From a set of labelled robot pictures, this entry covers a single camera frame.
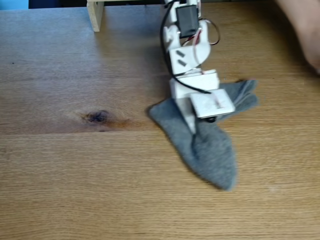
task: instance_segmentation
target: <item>white robot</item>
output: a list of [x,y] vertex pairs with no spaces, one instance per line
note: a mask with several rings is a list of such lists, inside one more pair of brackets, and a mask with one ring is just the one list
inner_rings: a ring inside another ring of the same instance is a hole
[[172,79],[170,89],[191,132],[196,118],[214,122],[216,116],[235,111],[224,89],[219,89],[216,70],[203,71],[201,64],[209,57],[207,19],[201,19],[201,0],[164,0],[167,12],[160,30],[161,48]]

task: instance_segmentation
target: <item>table surface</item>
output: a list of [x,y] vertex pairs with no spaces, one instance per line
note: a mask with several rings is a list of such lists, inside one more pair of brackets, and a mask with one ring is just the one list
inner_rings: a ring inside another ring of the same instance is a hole
[[[170,95],[160,6],[0,14],[0,239],[318,240],[320,81],[270,2],[208,3],[205,68],[259,80],[227,120],[238,185],[191,173],[145,109]],[[213,29],[210,39],[215,38]]]

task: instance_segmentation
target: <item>wood knot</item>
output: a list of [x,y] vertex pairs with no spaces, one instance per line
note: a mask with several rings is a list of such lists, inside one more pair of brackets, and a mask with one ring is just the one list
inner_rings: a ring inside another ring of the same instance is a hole
[[103,124],[108,121],[108,115],[106,110],[94,111],[87,114],[84,119],[89,123]]

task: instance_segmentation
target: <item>wooden stand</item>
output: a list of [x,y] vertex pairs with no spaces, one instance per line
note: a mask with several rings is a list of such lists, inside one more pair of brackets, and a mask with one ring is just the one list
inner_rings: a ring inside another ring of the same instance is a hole
[[100,32],[102,14],[104,12],[105,2],[110,1],[132,1],[132,0],[87,0],[86,7],[88,9],[90,21],[93,31]]

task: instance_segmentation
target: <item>gray sock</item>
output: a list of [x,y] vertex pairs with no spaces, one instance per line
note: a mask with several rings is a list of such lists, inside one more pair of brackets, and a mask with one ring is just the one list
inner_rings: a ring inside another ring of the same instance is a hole
[[232,140],[218,127],[228,117],[244,112],[258,103],[252,91],[255,80],[222,83],[235,105],[235,112],[218,116],[215,123],[196,119],[196,134],[192,134],[175,101],[169,98],[149,110],[149,116],[163,129],[186,165],[202,179],[230,191],[236,184],[237,163]]

